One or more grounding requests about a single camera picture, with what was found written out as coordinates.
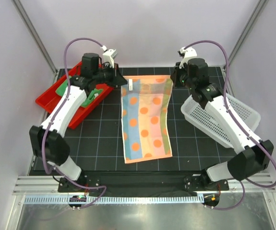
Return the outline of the orange beige towel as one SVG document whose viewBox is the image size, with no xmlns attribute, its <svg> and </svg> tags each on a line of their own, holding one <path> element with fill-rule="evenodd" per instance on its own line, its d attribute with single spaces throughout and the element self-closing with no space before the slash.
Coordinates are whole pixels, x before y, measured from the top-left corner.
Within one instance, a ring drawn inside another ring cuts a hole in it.
<svg viewBox="0 0 276 230">
<path fill-rule="evenodd" d="M 172 157 L 168 104 L 169 75 L 127 76 L 121 87 L 121 128 L 125 164 Z"/>
</svg>

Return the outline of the green towel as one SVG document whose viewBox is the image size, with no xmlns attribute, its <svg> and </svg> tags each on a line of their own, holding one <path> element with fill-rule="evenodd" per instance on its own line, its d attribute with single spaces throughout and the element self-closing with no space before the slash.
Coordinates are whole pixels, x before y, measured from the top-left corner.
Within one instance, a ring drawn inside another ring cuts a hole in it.
<svg viewBox="0 0 276 230">
<path fill-rule="evenodd" d="M 67 80 L 65 80 L 56 90 L 55 93 L 58 96 L 63 96 L 67 89 Z M 86 100 L 80 105 L 82 108 L 86 108 L 91 102 L 94 101 L 103 92 L 103 89 L 93 89 L 90 94 L 87 96 Z"/>
</svg>

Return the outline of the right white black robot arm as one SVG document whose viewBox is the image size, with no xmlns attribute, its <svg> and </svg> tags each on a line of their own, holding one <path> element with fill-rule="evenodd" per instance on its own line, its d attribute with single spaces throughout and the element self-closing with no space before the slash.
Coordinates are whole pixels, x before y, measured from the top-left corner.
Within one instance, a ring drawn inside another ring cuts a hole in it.
<svg viewBox="0 0 276 230">
<path fill-rule="evenodd" d="M 200 178 L 204 189 L 211 190 L 218 181 L 225 179 L 249 180 L 274 163 L 273 143 L 258 137 L 236 114 L 226 92 L 210 81 L 208 64 L 204 59 L 190 57 L 185 62 L 177 62 L 170 78 L 175 87 L 186 87 L 190 98 L 213 117 L 236 153 L 229 161 L 204 169 Z"/>
</svg>

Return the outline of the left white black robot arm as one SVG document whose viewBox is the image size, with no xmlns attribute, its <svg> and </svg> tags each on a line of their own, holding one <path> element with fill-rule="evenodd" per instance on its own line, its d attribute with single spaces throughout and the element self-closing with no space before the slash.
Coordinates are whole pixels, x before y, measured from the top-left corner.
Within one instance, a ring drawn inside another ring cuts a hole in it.
<svg viewBox="0 0 276 230">
<path fill-rule="evenodd" d="M 115 49 L 104 51 L 100 57 L 95 53 L 85 53 L 82 57 L 81 73 L 67 79 L 65 92 L 49 117 L 40 126 L 29 130 L 33 154 L 43 160 L 45 166 L 69 178 L 69 187 L 76 192 L 84 190 L 86 180 L 83 170 L 70 157 L 70 147 L 64 140 L 66 129 L 81 104 L 95 97 L 97 85 L 106 84 L 119 87 L 127 84 L 114 59 Z"/>
</svg>

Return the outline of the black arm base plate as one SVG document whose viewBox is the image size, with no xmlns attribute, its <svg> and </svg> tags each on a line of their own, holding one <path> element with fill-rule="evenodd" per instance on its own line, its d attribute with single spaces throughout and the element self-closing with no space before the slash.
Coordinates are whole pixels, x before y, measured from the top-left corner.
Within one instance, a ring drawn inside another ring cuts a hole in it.
<svg viewBox="0 0 276 230">
<path fill-rule="evenodd" d="M 85 171 L 83 186 L 107 187 L 106 197 L 182 197 L 228 191 L 227 180 L 211 182 L 201 171 Z"/>
</svg>

